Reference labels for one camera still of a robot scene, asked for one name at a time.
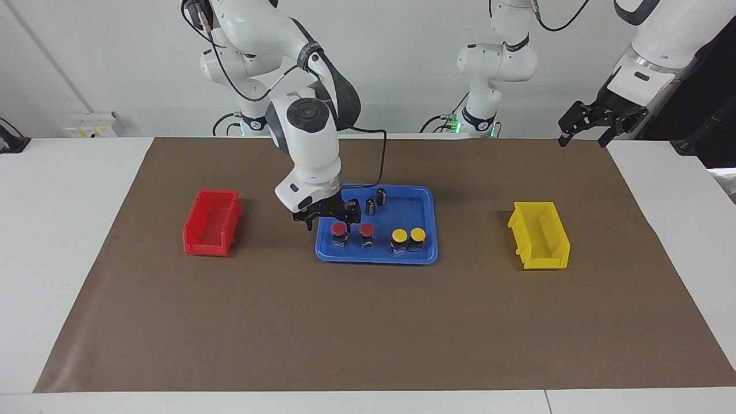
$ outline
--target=blue tray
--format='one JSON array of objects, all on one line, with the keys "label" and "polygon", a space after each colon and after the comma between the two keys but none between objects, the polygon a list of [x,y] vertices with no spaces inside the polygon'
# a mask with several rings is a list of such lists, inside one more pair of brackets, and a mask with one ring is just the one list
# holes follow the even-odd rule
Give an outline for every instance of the blue tray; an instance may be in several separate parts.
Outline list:
[{"label": "blue tray", "polygon": [[[375,199],[376,189],[386,189],[386,205],[376,206],[375,215],[365,212],[366,200]],[[360,225],[353,225],[347,245],[339,248],[332,243],[332,224],[336,219],[322,217],[317,227],[315,252],[326,262],[383,263],[383,264],[433,264],[439,255],[437,228],[434,222],[434,198],[432,192],[420,186],[380,186],[372,189],[345,189],[345,200],[357,198],[363,211],[363,222],[375,226],[373,247],[361,245]],[[427,233],[424,249],[394,254],[391,250],[391,233],[397,228],[411,232],[421,227]]]}]

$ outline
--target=red bin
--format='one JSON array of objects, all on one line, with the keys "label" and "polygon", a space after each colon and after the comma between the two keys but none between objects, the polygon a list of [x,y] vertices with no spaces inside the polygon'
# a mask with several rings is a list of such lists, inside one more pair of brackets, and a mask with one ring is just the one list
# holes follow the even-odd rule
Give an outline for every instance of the red bin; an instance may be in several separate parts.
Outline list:
[{"label": "red bin", "polygon": [[195,256],[227,256],[243,215],[238,192],[201,189],[189,211],[182,235],[184,252]]}]

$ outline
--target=yellow bin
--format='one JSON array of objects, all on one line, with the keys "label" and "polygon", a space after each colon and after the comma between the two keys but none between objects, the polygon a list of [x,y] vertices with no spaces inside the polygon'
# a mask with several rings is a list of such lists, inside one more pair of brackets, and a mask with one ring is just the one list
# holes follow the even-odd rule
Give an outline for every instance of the yellow bin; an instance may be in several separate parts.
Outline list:
[{"label": "yellow bin", "polygon": [[570,240],[554,203],[516,202],[514,207],[509,228],[514,231],[516,254],[524,269],[567,268]]}]

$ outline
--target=plastic storage bin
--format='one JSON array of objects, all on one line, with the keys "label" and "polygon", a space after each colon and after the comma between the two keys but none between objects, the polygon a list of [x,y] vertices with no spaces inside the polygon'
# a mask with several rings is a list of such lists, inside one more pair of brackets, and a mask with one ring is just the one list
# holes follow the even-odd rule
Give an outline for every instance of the plastic storage bin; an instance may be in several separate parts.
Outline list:
[{"label": "plastic storage bin", "polygon": [[524,269],[565,269],[570,240],[552,202],[514,203],[509,227],[514,231]]},{"label": "plastic storage bin", "polygon": [[227,256],[243,215],[238,192],[202,189],[189,211],[182,234],[184,252],[195,256]]}]

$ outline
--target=white wall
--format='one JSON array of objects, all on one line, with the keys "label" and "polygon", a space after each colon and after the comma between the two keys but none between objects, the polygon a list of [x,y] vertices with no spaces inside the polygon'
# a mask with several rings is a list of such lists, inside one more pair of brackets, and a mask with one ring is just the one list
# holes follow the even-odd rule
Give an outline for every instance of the white wall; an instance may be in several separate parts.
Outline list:
[{"label": "white wall", "polygon": [[[0,0],[0,114],[27,135],[60,136],[61,114],[84,108],[5,1],[93,109],[114,110],[128,135],[207,136],[217,117],[236,109],[229,91],[200,74],[199,54],[208,45],[182,21],[179,0]],[[557,26],[581,1],[541,3],[545,22]],[[595,98],[634,34],[612,3],[591,1],[563,32],[532,29],[535,78],[499,84],[504,136],[556,136],[556,121],[572,102]],[[281,0],[279,9],[310,30],[358,89],[358,125],[392,132],[416,131],[451,110],[467,91],[456,68],[460,48],[497,40],[486,0]],[[290,75],[278,91],[305,80]]]}]

